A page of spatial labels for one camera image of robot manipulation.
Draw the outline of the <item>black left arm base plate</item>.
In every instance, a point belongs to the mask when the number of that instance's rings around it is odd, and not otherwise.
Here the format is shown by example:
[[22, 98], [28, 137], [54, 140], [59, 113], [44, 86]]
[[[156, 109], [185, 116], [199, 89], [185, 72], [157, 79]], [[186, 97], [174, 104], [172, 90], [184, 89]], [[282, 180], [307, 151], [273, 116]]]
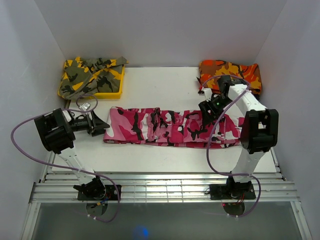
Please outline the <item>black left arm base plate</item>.
[[98, 192], [94, 192], [91, 195], [85, 195], [82, 192], [78, 192], [76, 199], [78, 201], [102, 201], [104, 199], [117, 201], [118, 197], [121, 198], [122, 185], [117, 184], [116, 187], [118, 190], [116, 190], [113, 184], [106, 184], [103, 189]]

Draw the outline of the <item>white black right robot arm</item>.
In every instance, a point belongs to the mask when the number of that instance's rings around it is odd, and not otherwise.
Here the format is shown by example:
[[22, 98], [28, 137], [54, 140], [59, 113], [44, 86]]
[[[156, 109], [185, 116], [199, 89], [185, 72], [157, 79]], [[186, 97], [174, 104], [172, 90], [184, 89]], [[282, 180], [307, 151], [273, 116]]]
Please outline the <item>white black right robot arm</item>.
[[255, 200], [260, 197], [255, 193], [253, 173], [261, 158], [278, 142], [279, 113], [261, 104], [252, 91], [250, 83], [235, 75], [218, 75], [219, 94], [203, 83], [199, 94], [205, 100], [199, 103], [202, 124], [213, 124], [214, 132], [225, 113], [236, 105], [244, 116], [240, 131], [241, 153], [232, 171], [227, 172], [224, 184], [211, 184], [211, 200]]

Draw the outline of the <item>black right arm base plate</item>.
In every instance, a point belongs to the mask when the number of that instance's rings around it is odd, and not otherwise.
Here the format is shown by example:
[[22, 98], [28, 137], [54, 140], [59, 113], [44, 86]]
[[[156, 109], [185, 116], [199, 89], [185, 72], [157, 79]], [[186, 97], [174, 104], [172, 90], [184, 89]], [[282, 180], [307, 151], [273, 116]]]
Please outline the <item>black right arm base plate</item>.
[[255, 200], [256, 194], [250, 183], [245, 187], [234, 187], [225, 184], [210, 184], [209, 195], [211, 200]]

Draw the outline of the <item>pink camouflage trousers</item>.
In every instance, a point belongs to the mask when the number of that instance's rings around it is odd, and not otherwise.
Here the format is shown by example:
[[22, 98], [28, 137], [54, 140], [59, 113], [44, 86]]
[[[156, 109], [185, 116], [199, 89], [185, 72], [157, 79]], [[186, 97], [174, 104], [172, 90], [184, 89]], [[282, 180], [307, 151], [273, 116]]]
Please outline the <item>pink camouflage trousers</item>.
[[222, 149], [240, 144], [244, 118], [225, 114], [214, 127], [203, 125], [199, 110], [122, 108], [109, 110], [103, 141], [108, 144], [138, 144], [162, 147]]

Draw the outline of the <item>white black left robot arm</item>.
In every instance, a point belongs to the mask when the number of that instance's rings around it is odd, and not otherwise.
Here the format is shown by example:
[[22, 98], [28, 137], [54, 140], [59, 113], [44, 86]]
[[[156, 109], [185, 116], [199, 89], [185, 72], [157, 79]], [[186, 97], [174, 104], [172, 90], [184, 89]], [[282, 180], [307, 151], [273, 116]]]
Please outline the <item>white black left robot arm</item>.
[[75, 117], [70, 111], [61, 108], [37, 117], [34, 123], [45, 149], [63, 159], [77, 177], [79, 184], [73, 188], [87, 198], [102, 199], [107, 193], [106, 187], [99, 176], [91, 174], [94, 170], [80, 161], [74, 141], [75, 132], [85, 131], [95, 137], [104, 134], [110, 125], [94, 111]]

